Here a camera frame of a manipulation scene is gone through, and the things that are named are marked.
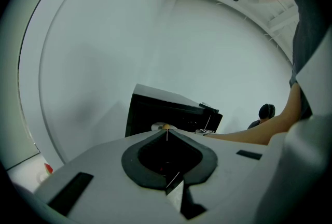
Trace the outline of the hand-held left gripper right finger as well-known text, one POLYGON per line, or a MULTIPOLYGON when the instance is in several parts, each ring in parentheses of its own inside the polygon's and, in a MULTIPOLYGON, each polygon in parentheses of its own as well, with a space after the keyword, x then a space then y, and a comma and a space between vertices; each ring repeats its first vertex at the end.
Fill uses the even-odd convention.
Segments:
POLYGON ((272 146, 225 141, 183 130, 177 130, 177 133, 209 147, 217 155, 217 167, 208 180, 189 187, 193 201, 208 210, 215 208, 238 189, 257 166, 258 160, 241 156, 238 151, 245 150, 264 155, 272 146))

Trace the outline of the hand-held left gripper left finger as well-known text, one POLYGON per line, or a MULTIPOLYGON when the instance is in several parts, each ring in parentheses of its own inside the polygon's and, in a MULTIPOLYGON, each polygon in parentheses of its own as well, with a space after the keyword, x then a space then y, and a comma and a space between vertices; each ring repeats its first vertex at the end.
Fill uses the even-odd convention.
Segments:
POLYGON ((79 172, 93 179, 68 214, 78 223, 184 223, 165 192, 142 188, 121 165, 123 152, 150 136, 145 132, 94 146, 49 176, 35 191, 45 203, 79 172))

